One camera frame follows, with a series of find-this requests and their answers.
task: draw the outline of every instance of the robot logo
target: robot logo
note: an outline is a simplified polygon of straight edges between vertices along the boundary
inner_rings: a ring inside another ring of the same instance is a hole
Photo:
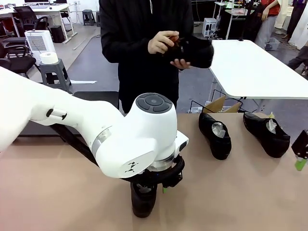
[[[130,170],[125,171],[125,173],[127,173],[127,172],[135,172],[133,168],[134,168],[136,165],[138,165],[138,164],[139,164],[139,163],[136,163],[136,162],[131,162],[131,163],[129,163],[128,165],[130,165]]]

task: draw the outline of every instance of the red shirt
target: red shirt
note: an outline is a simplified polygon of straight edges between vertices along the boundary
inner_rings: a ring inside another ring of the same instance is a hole
[[[275,0],[261,0],[261,4],[264,6],[268,6],[270,5],[273,1]],[[270,8],[269,10],[269,16],[275,16],[279,14],[279,10],[280,10],[280,5],[279,3],[276,6],[273,6],[272,8]]]

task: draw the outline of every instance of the white robotic arm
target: white robotic arm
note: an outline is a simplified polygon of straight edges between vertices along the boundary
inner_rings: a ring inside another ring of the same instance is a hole
[[[82,100],[0,67],[0,151],[29,120],[75,128],[102,172],[113,178],[164,171],[188,144],[177,131],[175,107],[164,96],[141,95],[123,116],[108,102]]]

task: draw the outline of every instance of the person in red shirt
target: person in red shirt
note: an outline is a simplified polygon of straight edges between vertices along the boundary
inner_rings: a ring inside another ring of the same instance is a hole
[[[275,22],[280,11],[282,0],[261,0],[262,6],[265,8],[262,14],[262,26],[258,32],[255,44],[265,49],[271,34],[274,31]]]

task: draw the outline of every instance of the computer keyboard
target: computer keyboard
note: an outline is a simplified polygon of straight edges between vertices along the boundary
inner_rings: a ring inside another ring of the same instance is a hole
[[[30,6],[32,9],[47,9],[49,6]]]

